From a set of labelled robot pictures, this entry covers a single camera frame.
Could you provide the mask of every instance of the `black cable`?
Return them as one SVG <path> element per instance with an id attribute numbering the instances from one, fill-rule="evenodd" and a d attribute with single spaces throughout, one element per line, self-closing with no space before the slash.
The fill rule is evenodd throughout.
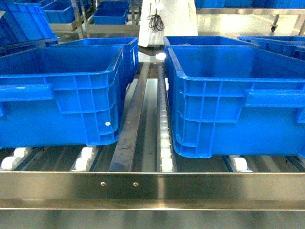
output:
<path id="1" fill-rule="evenodd" d="M 148 27 L 151 28 L 155 32 L 159 32 L 159 31 L 163 31 L 165 27 L 164 27 L 164 23 L 163 23 L 160 15 L 158 15 L 157 0 L 155 0 L 155 2 L 156 2 L 156 13 L 154 15 L 150 14 L 150 16 L 148 17 L 148 20 L 150 20 Z"/>

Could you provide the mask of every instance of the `conveyor lane divider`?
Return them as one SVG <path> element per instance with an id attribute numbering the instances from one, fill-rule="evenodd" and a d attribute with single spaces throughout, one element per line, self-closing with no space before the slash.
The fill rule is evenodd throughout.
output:
<path id="1" fill-rule="evenodd" d="M 150 63 L 144 63 L 115 148 L 110 172 L 131 172 Z"/>

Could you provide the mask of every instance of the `roller conveyor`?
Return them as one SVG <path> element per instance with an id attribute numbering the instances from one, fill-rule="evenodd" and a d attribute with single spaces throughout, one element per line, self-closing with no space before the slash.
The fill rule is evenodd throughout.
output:
<path id="1" fill-rule="evenodd" d="M 305 210 L 301 158 L 177 155 L 165 92 L 162 64 L 144 64 L 116 144 L 1 150 L 24 157 L 0 172 L 0 209 Z"/>

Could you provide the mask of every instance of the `metal rail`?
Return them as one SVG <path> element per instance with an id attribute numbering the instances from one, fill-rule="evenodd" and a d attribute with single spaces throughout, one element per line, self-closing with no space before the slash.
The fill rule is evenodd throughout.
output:
<path id="1" fill-rule="evenodd" d="M 305 210 L 302 173 L 1 172 L 0 209 Z"/>
<path id="2" fill-rule="evenodd" d="M 109 167 L 109 171 L 111 172 L 128 172 L 132 170 L 133 155 L 138 136 L 149 66 L 150 63 L 145 63 L 141 69 L 130 108 L 122 127 L 120 139 Z"/>

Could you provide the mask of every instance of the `metal post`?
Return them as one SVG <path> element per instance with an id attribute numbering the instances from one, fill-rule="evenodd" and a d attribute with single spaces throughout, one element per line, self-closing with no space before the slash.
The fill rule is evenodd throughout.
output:
<path id="1" fill-rule="evenodd" d="M 304 19 L 304 22 L 302 24 L 301 30 L 299 32 L 299 36 L 304 36 L 304 33 L 305 33 L 305 19 Z"/>
<path id="2" fill-rule="evenodd" d="M 134 7 L 131 7 L 132 9 L 132 30 L 135 29 L 135 16 L 134 16 Z"/>
<path id="3" fill-rule="evenodd" d="M 71 3 L 72 3 L 73 10 L 74 10 L 75 20 L 77 21 L 78 35 L 79 35 L 80 39 L 83 39 L 84 32 L 82 30 L 82 20 L 81 20 L 80 12 L 78 9 L 78 4 L 77 4 L 76 0 L 71 0 Z"/>
<path id="4" fill-rule="evenodd" d="M 277 14 L 274 18 L 274 21 L 273 21 L 273 25 L 271 26 L 271 32 L 274 32 L 277 28 L 277 22 L 278 22 L 278 19 L 279 19 L 280 15 Z"/>
<path id="5" fill-rule="evenodd" d="M 86 33 L 87 33 L 87 38 L 90 38 L 90 33 L 88 32 L 89 31 L 89 26 L 88 26 L 88 21 L 87 21 L 86 9 L 85 9 L 83 0 L 80 0 L 80 2 L 81 2 L 82 18 L 84 20 Z"/>

